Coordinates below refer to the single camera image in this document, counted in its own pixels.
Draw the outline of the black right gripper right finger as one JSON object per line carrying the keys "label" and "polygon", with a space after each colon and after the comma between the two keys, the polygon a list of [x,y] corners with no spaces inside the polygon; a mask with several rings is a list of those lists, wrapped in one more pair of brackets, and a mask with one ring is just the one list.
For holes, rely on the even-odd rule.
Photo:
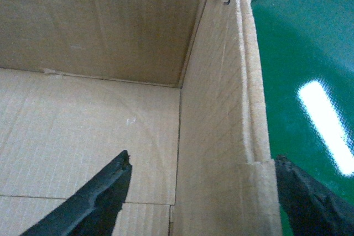
{"label": "black right gripper right finger", "polygon": [[352,204],[287,157],[274,162],[279,203],[294,235],[353,235]]}

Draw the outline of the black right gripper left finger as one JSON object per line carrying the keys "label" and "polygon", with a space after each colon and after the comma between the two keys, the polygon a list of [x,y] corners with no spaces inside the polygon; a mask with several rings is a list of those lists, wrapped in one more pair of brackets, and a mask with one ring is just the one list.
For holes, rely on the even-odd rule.
{"label": "black right gripper left finger", "polygon": [[123,150],[22,235],[112,235],[126,201],[131,175],[128,151]]}

